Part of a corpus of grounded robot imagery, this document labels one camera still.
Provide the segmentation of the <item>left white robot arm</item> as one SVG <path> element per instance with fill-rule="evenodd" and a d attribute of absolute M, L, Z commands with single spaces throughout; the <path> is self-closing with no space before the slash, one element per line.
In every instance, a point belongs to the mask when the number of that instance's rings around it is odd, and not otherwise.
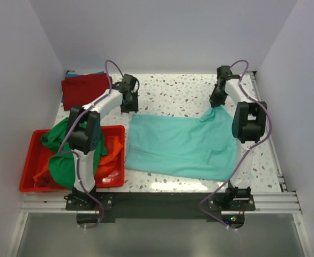
<path fill-rule="evenodd" d="M 139 87 L 136 77 L 125 74 L 94 101 L 71 108 L 64 141 L 73 154 L 75 181 L 72 193 L 65 197 L 66 210 L 93 210 L 100 204 L 95 189 L 94 155 L 103 141 L 101 118 L 117 107 L 122 113 L 138 112 Z"/>

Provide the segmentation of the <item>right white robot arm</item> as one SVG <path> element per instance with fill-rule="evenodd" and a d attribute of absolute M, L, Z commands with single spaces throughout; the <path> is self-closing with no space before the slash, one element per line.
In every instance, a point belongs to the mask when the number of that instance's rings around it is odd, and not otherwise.
<path fill-rule="evenodd" d="M 251 170 L 255 144 L 259 143 L 266 129 L 266 102 L 253 100 L 242 86 L 242 76 L 233 74 L 231 66 L 216 70 L 216 83 L 210 96 L 212 107 L 225 105 L 229 96 L 236 104 L 231 132 L 237 140 L 237 168 L 230 177 L 223 193 L 214 194 L 208 201 L 217 210 L 240 209 L 253 206 L 251 195 Z"/>

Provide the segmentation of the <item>teal t shirt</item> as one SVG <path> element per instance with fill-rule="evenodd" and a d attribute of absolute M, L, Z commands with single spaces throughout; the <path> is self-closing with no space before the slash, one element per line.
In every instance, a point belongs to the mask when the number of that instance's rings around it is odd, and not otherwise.
<path fill-rule="evenodd" d="M 133 115 L 125 167 L 223 182 L 236 165 L 232 121 L 222 107 L 210 108 L 199 118 Z"/>

